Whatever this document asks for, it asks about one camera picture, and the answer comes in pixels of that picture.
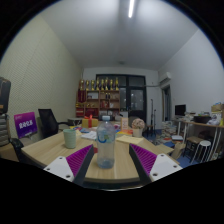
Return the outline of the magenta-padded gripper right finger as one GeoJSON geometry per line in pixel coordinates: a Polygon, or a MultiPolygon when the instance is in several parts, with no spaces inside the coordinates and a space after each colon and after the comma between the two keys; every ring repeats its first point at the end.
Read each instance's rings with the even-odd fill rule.
{"type": "Polygon", "coordinates": [[[182,169],[168,155],[154,154],[140,146],[130,144],[129,154],[138,172],[140,182],[147,185],[182,169]]]}

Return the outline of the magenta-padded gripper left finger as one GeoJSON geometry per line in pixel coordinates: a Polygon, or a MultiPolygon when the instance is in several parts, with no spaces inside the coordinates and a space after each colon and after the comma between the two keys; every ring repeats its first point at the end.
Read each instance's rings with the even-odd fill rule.
{"type": "Polygon", "coordinates": [[[89,145],[68,157],[57,157],[44,170],[81,186],[93,156],[94,147],[89,145]]]}

